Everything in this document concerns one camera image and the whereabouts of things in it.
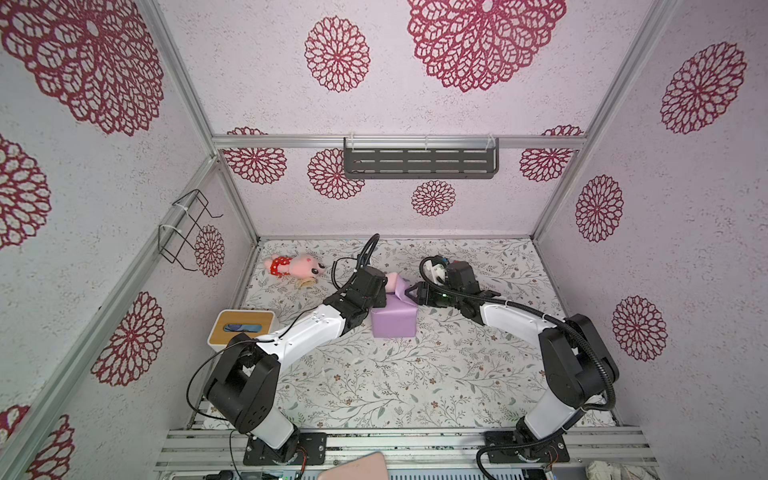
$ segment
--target red flower decal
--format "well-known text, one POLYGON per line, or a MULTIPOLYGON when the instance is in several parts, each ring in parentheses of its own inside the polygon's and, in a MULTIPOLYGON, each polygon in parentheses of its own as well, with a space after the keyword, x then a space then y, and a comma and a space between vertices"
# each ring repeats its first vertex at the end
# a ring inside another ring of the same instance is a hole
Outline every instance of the red flower decal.
POLYGON ((435 217, 444 214, 453 206, 456 192, 450 184, 430 180, 419 185, 411 196, 411 205, 421 215, 435 217))
POLYGON ((0 250, 35 236, 51 211, 50 198, 38 162, 0 135, 0 250))
POLYGON ((216 276, 224 265, 224 240, 213 225, 200 229, 194 242, 194 259, 205 276, 216 276))
POLYGON ((357 195, 365 180, 350 180, 344 174, 344 152, 338 148, 317 152, 310 159, 306 174, 315 190, 328 198, 341 200, 357 195))
POLYGON ((149 370, 163 346, 163 310, 147 292, 139 293, 133 307, 101 351, 91 373, 111 386, 134 382, 149 370))
POLYGON ((581 189, 576 202, 578 231, 591 242, 607 239, 619 226, 623 206, 617 181, 607 175, 593 178, 581 189))
POLYGON ((357 25, 339 17, 325 17, 304 42, 306 66, 331 91, 349 91, 368 73, 371 58, 366 38, 357 25))
POLYGON ((488 90, 528 67, 565 0, 408 0, 414 55, 445 87, 488 90))
POLYGON ((14 405, 10 409, 0 412, 0 449, 8 441, 16 425, 29 411, 29 406, 14 405))
POLYGON ((61 480, 69 472, 69 461, 74 453, 72 436, 74 429, 69 425, 69 415, 62 415, 58 420, 56 430, 51 432, 43 444, 43 449, 37 454, 27 469, 28 480, 44 478, 45 480, 61 480))
POLYGON ((661 99, 661 121, 674 133, 700 130, 725 113, 744 83, 744 52, 726 41, 687 59, 661 99))
POLYGON ((667 346, 667 324, 648 299, 629 296, 616 305, 614 335, 621 349, 637 360, 653 360, 667 346))
POLYGON ((133 135, 159 115, 163 70, 131 0, 5 1, 0 31, 40 91, 79 121, 133 135))
MULTIPOLYGON (((266 135, 256 128, 238 127, 228 135, 266 135)), ((237 148, 222 151, 232 171, 255 184, 277 182, 286 173, 282 148, 237 148)))
MULTIPOLYGON (((573 125, 558 125, 544 132, 544 135, 581 135, 584 132, 573 125)), ((574 151, 570 148, 529 148, 520 158, 523 176, 537 182, 560 177, 574 151)))

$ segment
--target robotic arm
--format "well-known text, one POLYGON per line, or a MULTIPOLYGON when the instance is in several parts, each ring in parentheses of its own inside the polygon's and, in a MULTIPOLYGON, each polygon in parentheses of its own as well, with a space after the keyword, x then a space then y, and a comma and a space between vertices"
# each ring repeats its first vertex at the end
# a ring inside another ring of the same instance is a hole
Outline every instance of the robotic arm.
MULTIPOLYGON (((420 267, 430 260, 432 278, 422 271, 425 281, 408 291, 419 305, 455 306, 480 325, 502 329, 541 347, 549 389, 518 421, 513 436, 507 437, 510 445, 485 447, 478 458, 489 451, 514 449, 520 459, 535 461, 553 442, 561 442, 559 435, 586 410, 613 406, 611 385, 618 378, 618 369, 586 316, 560 321, 527 306, 496 299, 498 293, 480 290, 468 263, 429 257, 420 267), (590 397, 603 391, 607 405, 587 404, 590 397)), ((273 407, 280 368, 359 326, 370 308, 386 304, 385 284, 383 272, 360 267, 322 305, 300 314, 287 328, 257 339, 244 333, 235 336, 206 381, 205 397, 238 432, 258 438, 271 460, 291 461, 299 444, 299 429, 273 407), (248 376, 243 368, 251 366, 248 376)))

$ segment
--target metal vent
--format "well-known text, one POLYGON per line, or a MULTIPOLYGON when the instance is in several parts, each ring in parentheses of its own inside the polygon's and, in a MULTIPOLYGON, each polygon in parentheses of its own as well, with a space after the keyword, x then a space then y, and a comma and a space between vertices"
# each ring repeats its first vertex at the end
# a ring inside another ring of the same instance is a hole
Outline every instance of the metal vent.
POLYGON ((498 138, 483 149, 356 148, 344 139, 347 178, 493 178, 498 172, 498 138))
MULTIPOLYGON (((497 480, 524 480, 519 468, 488 468, 497 480)), ((302 480, 317 480, 321 471, 304 473, 302 480)), ((451 468, 444 470, 389 470, 389 480, 484 480, 479 470, 451 468)))

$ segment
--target pink plush toy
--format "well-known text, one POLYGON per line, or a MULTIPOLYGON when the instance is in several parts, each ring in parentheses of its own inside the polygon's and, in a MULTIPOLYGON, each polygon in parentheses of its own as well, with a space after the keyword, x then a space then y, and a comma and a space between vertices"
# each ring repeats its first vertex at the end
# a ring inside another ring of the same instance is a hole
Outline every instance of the pink plush toy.
POLYGON ((295 276, 299 279, 299 287, 314 285, 316 278, 326 271, 326 267, 315 257, 306 254, 294 258, 272 255, 272 260, 264 262, 264 266, 274 276, 295 276))

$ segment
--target purple gift box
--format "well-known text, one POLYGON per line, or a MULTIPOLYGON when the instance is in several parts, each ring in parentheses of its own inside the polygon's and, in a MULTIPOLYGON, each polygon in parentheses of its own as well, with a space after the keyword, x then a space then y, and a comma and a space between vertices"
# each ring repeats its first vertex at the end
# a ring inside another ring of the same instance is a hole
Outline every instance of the purple gift box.
POLYGON ((395 292, 386 295, 386 306, 371 309, 374 337, 416 336, 416 314, 419 312, 419 306, 406 296, 407 287, 408 283, 398 276, 395 292))

